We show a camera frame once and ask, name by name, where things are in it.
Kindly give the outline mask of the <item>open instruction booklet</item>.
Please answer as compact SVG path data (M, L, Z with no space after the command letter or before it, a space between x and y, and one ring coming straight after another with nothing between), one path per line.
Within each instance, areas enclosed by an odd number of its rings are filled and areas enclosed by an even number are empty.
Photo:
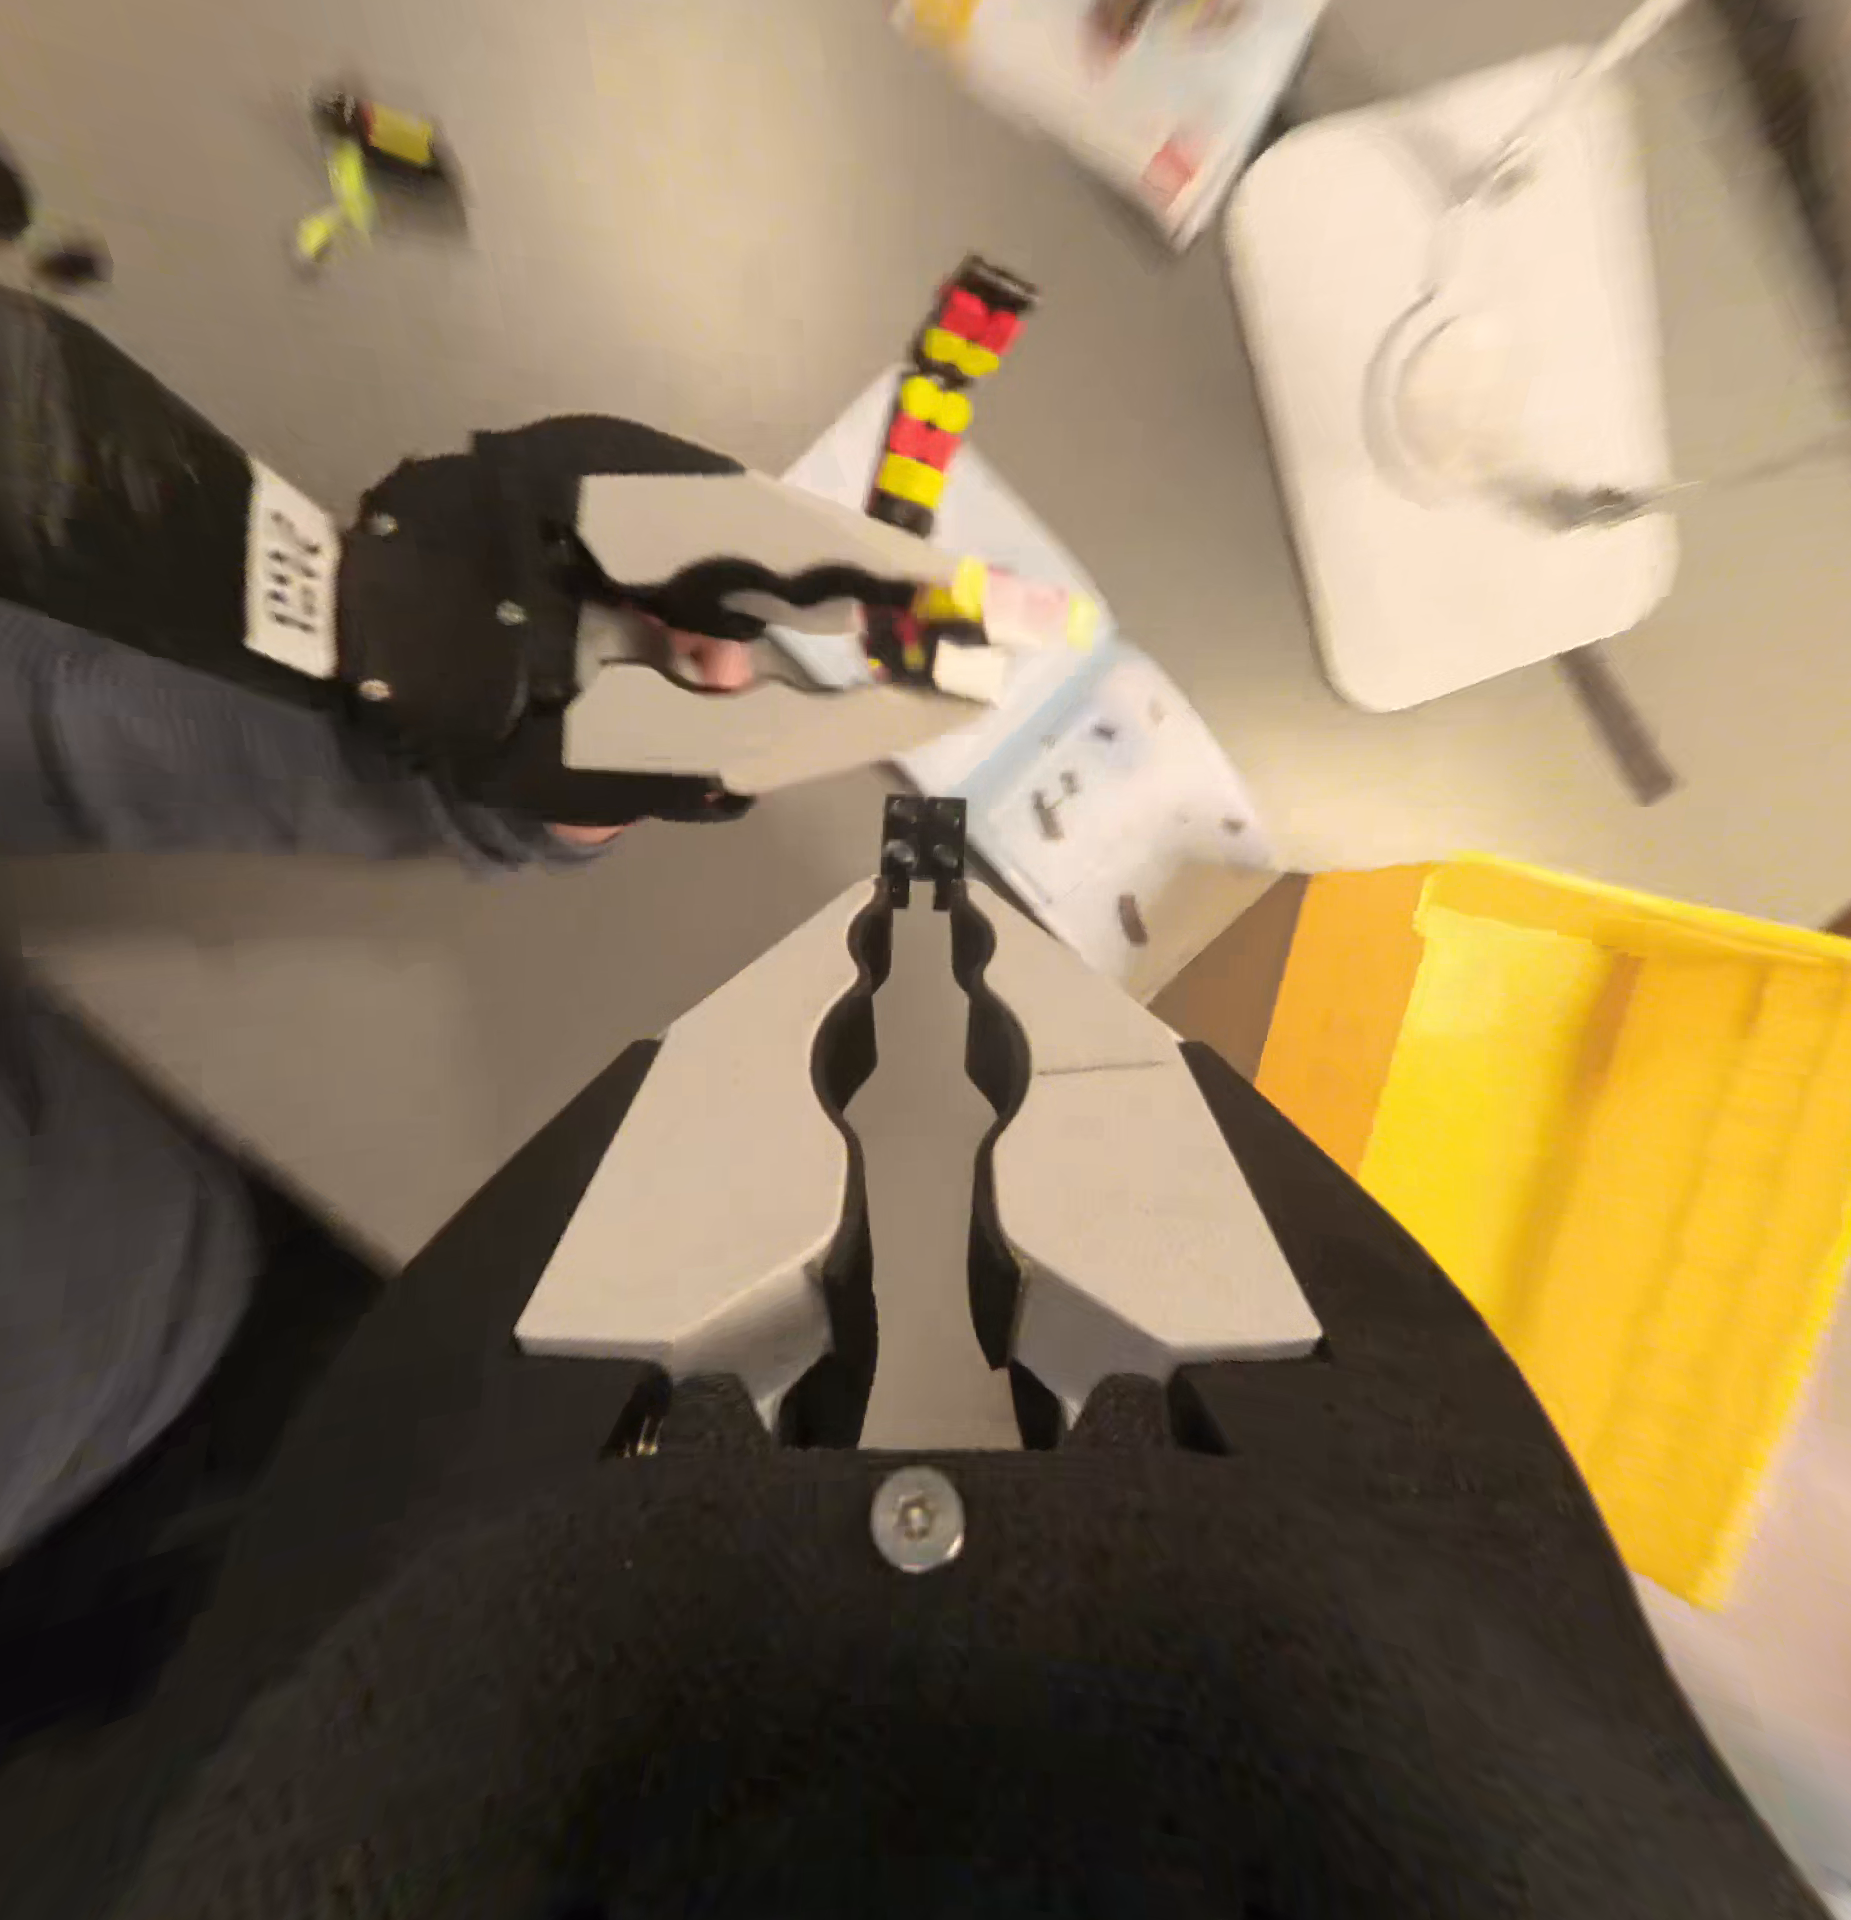
M1200 712L1122 634L1099 589L978 451L955 461L936 540L1092 615L1087 648L1013 670L998 706L897 757L968 806L968 845L1053 938L1152 1002L1274 879L1256 806Z

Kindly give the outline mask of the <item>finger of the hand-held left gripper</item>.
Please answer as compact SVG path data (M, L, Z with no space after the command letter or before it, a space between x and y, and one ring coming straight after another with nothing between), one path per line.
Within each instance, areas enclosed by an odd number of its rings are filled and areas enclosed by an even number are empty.
M765 799L863 766L893 764L978 723L996 701L936 687L817 687L763 677L710 691L639 661L604 663L563 717L575 774L678 778Z
M590 475L575 533L604 577L665 615L907 606L961 557L758 472Z

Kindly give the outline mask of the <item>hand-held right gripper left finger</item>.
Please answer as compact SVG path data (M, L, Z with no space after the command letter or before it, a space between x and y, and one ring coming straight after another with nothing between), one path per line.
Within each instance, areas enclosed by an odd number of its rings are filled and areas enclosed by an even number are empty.
M513 1326L527 1356L732 1378L772 1435L859 1445L880 1334L845 1112L885 974L861 882L663 1033Z

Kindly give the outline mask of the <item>red yellow black brick assembly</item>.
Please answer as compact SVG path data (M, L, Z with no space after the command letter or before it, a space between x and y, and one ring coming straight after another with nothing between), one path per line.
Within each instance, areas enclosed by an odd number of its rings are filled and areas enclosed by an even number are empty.
M961 561L944 583L868 606L861 655L880 683L998 706L1026 660L1084 655L1101 638L1096 598Z

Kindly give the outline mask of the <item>small black yellow brick assembly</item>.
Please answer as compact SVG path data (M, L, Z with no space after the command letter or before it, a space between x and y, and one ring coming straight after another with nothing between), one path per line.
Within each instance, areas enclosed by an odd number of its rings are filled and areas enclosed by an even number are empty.
M309 100L325 169L325 204L291 234L291 261L317 274L341 252L371 245L384 228L464 228L464 187L431 117L379 98L326 88Z

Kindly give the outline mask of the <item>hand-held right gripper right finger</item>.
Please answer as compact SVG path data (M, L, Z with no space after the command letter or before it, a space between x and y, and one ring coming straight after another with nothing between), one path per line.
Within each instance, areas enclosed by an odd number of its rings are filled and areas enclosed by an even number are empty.
M1177 1033L985 885L947 918L991 1115L970 1309L1020 1445L1058 1449L1104 1380L1314 1358L1319 1320Z

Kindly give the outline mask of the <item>wooden board stand white base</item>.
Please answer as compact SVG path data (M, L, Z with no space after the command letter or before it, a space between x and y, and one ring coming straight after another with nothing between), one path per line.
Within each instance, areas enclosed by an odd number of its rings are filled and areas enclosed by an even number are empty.
M1330 693L1377 717L1524 670L1592 680L1673 600L1691 517L1851 492L1851 401L1678 451L1643 75L1717 4L1613 4L1397 72L1326 4L1226 264Z

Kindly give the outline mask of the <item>person's left forearm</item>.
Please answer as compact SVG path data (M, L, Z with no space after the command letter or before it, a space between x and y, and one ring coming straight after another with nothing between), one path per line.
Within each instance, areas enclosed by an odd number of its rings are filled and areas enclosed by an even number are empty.
M447 799L325 712L0 600L0 854L457 855L567 870L618 829Z

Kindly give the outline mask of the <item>closed instruction booklet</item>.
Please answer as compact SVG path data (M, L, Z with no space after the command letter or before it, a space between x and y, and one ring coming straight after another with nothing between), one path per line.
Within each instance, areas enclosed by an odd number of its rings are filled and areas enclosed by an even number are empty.
M1281 117L1325 2L899 2L891 23L1189 249Z

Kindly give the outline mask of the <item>black square toy brick plate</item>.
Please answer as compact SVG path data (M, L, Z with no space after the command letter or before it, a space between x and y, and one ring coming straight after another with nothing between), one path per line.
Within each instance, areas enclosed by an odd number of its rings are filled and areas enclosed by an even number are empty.
M880 888L893 914L923 897L949 914L965 897L968 801L891 795L884 806Z

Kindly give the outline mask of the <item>yellow plastic bin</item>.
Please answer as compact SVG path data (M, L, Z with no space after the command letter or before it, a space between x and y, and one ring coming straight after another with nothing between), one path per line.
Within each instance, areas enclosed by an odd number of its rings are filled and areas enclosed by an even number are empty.
M1851 939L1500 857L1303 894L1256 1088L1719 1612L1851 1264Z

